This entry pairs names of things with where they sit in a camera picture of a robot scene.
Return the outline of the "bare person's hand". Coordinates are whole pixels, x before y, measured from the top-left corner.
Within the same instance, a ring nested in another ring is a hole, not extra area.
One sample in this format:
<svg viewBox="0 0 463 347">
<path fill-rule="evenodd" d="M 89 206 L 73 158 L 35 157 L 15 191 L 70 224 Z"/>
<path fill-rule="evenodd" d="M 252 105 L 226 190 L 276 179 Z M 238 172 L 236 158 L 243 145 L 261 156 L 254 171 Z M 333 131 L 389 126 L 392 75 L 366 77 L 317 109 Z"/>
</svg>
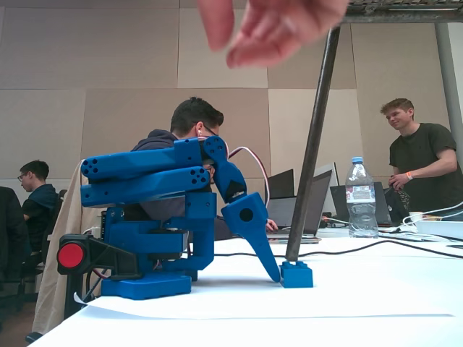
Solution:
<svg viewBox="0 0 463 347">
<path fill-rule="evenodd" d="M 236 35 L 232 1 L 202 0 L 197 8 L 212 51 L 228 49 L 230 69 L 272 67 L 341 23 L 346 0 L 248 1 Z"/>
</svg>

